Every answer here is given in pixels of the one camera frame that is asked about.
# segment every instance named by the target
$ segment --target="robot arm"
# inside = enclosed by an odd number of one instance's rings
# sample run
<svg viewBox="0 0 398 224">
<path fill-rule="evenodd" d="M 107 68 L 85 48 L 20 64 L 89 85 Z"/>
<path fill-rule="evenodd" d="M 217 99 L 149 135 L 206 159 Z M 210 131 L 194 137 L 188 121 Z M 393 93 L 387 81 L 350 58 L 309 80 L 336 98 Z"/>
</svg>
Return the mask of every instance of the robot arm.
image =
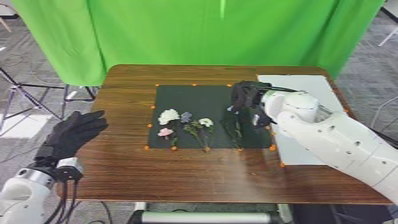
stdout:
<svg viewBox="0 0 398 224">
<path fill-rule="evenodd" d="M 55 125 L 36 154 L 34 163 L 18 171 L 16 176 L 4 185 L 0 192 L 0 224 L 52 223 L 52 220 L 43 221 L 43 203 L 55 182 L 78 181 L 84 176 L 75 154 L 107 128 L 107 120 L 101 116 L 103 111 L 84 115 L 75 112 L 68 120 Z M 66 198 L 60 202 L 60 205 L 66 206 Z"/>
<path fill-rule="evenodd" d="M 332 113 L 304 91 L 286 91 L 256 82 L 242 82 L 235 88 L 240 89 L 235 90 L 240 97 L 233 96 L 235 110 L 242 105 L 259 108 L 259 117 L 277 124 L 281 133 L 297 140 L 325 164 L 398 204 L 398 150 L 386 142 L 387 137 L 343 112 Z"/>
</svg>

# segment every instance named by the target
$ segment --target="floor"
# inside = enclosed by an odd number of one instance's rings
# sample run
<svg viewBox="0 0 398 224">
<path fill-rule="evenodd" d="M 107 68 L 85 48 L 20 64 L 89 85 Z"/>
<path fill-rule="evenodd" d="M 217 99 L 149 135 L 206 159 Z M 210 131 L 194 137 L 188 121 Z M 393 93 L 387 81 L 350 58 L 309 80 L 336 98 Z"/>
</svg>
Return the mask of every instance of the floor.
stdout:
<svg viewBox="0 0 398 224">
<path fill-rule="evenodd" d="M 0 66 L 7 70 L 11 76 L 20 82 L 36 84 L 50 84 L 62 86 L 52 65 L 41 53 L 28 29 L 20 19 L 5 21 L 12 33 L 0 27 Z M 378 43 L 393 31 L 396 23 L 380 13 L 371 23 L 364 38 L 357 45 L 339 79 L 338 87 L 341 89 L 345 98 L 348 100 L 357 120 L 370 125 L 380 104 L 398 96 L 398 35 L 391 38 L 384 47 Z M 7 102 L 7 88 L 9 83 L 0 79 L 0 114 L 4 113 Z M 84 96 L 84 91 L 75 88 L 78 94 Z M 41 91 L 30 90 L 39 97 Z M 60 99 L 62 91 L 52 90 L 44 103 L 48 107 L 60 113 Z M 11 112 L 16 112 L 28 106 L 18 97 L 12 104 Z M 75 102 L 68 104 L 68 114 L 78 110 L 89 111 L 91 103 Z M 375 129 L 384 130 L 391 137 L 398 138 L 398 122 L 389 125 L 398 117 L 398 103 L 393 103 L 382 110 L 380 118 L 375 123 Z M 46 114 L 34 110 L 28 116 L 20 116 L 7 124 L 5 130 L 18 124 L 0 136 L 0 183 L 12 177 L 18 169 L 32 162 L 32 156 L 37 146 L 44 141 L 46 134 L 57 124 Z M 27 131 L 23 127 L 34 126 L 36 130 Z M 57 196 L 52 194 L 46 202 L 46 212 L 50 213 L 57 204 Z M 133 204 L 131 203 L 107 203 L 110 206 L 112 218 L 115 224 L 124 224 Z M 274 209 L 274 205 L 211 205 L 211 204 L 151 204 L 153 211 L 172 211 L 185 209 L 187 211 L 245 211 L 259 212 Z M 107 222 L 107 213 L 98 202 L 84 202 L 76 208 L 71 223 L 89 223 L 92 220 Z"/>
</svg>

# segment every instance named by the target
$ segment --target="black glove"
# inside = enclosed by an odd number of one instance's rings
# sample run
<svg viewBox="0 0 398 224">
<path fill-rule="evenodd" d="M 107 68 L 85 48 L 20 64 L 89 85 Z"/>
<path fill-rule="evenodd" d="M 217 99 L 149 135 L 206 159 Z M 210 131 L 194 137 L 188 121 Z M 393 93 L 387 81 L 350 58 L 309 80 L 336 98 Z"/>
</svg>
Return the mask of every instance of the black glove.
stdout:
<svg viewBox="0 0 398 224">
<path fill-rule="evenodd" d="M 55 125 L 36 154 L 36 162 L 41 163 L 41 166 L 53 166 L 60 159 L 75 157 L 84 144 L 108 127 L 107 119 L 101 118 L 103 114 L 105 111 L 98 111 L 82 115 L 75 111 L 68 119 Z"/>
</svg>

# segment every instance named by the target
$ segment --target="black mat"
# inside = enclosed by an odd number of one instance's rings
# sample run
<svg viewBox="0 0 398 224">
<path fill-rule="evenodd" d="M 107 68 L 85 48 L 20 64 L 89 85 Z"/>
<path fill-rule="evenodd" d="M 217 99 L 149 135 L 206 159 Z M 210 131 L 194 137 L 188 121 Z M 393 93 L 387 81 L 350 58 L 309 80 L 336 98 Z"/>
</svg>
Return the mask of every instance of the black mat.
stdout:
<svg viewBox="0 0 398 224">
<path fill-rule="evenodd" d="M 231 138 L 226 134 L 220 120 L 224 112 L 231 106 L 231 88 L 227 86 L 160 86 L 156 89 L 156 109 L 153 111 L 153 128 L 149 131 L 149 147 L 171 148 L 171 142 L 158 137 L 160 126 L 158 117 L 167 109 L 174 109 L 179 114 L 190 112 L 194 120 L 210 118 L 215 123 L 213 144 L 215 148 L 235 148 Z M 251 110 L 240 113 L 242 124 L 242 145 L 243 148 L 268 148 L 270 134 L 265 129 L 254 129 L 251 125 Z M 195 138 L 183 130 L 178 122 L 178 148 L 199 149 Z"/>
</svg>

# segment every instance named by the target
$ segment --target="white paper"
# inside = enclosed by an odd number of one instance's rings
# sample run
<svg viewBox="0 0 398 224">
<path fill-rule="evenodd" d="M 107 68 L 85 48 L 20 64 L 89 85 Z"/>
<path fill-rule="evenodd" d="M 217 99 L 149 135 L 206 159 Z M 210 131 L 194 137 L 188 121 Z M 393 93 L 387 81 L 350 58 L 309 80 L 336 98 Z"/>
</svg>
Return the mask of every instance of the white paper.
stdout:
<svg viewBox="0 0 398 224">
<path fill-rule="evenodd" d="M 272 83 L 272 86 L 284 87 L 295 90 L 306 90 L 318 98 L 320 104 L 330 111 L 345 111 L 339 103 L 327 78 L 322 75 L 259 75 L 258 81 Z M 316 159 L 311 152 L 297 143 L 295 139 L 288 138 L 279 133 L 277 125 L 272 125 L 275 131 L 277 150 L 281 160 L 286 165 L 325 165 Z"/>
</svg>

